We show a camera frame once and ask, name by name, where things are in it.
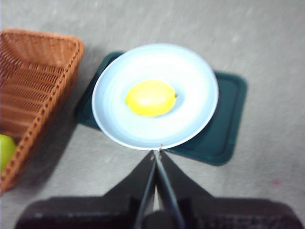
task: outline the basket rim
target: basket rim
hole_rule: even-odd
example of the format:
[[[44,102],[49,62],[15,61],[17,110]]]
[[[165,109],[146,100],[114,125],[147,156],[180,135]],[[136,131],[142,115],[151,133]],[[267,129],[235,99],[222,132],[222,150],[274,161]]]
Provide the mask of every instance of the basket rim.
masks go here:
[[[50,39],[58,39],[58,40],[70,40],[74,41],[76,43],[80,43],[82,46],[83,42],[81,39],[71,36],[71,35],[66,35],[66,34],[61,34],[61,33],[53,33],[49,31],[32,31],[32,30],[25,30],[25,29],[14,29],[14,28],[9,28],[9,29],[3,29],[0,31],[1,35],[5,34],[16,34],[16,35],[25,35],[25,36],[36,36],[36,37],[41,37],[41,38],[50,38]]]

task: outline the white plate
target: white plate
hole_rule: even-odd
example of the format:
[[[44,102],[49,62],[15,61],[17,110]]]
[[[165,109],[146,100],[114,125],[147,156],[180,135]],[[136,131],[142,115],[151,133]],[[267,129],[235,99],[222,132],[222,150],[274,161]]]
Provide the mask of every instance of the white plate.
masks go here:
[[[162,80],[176,90],[174,108],[158,117],[133,113],[127,92],[144,80]],[[100,129],[113,141],[134,149],[177,146],[199,133],[211,119],[218,85],[211,67],[199,55],[171,44],[150,44],[130,50],[100,75],[92,110]]]

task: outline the floor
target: floor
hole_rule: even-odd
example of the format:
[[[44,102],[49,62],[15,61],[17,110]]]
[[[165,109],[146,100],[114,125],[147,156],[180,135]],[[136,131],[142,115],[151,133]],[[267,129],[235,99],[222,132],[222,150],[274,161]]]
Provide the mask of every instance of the floor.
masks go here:
[[[19,185],[1,197],[1,228],[12,229],[38,199],[102,195],[144,157],[76,124],[72,112],[109,52],[156,42],[194,50],[248,83],[227,164],[170,157],[215,196],[282,201],[305,224],[304,21],[303,0],[2,0],[1,29],[74,35],[86,51],[67,103]]]

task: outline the lemon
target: lemon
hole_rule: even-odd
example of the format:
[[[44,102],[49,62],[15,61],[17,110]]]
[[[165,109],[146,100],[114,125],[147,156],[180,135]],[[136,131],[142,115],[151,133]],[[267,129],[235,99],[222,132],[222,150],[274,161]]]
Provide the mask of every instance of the lemon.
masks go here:
[[[156,117],[169,112],[176,101],[175,90],[161,80],[146,80],[133,86],[125,98],[138,115]]]

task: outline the green apple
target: green apple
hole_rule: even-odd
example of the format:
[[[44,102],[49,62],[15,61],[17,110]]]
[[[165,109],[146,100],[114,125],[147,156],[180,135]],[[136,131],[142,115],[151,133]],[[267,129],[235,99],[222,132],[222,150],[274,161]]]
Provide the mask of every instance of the green apple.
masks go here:
[[[10,161],[11,156],[16,150],[14,140],[7,135],[0,135],[0,161],[1,171],[5,168],[6,164]]]

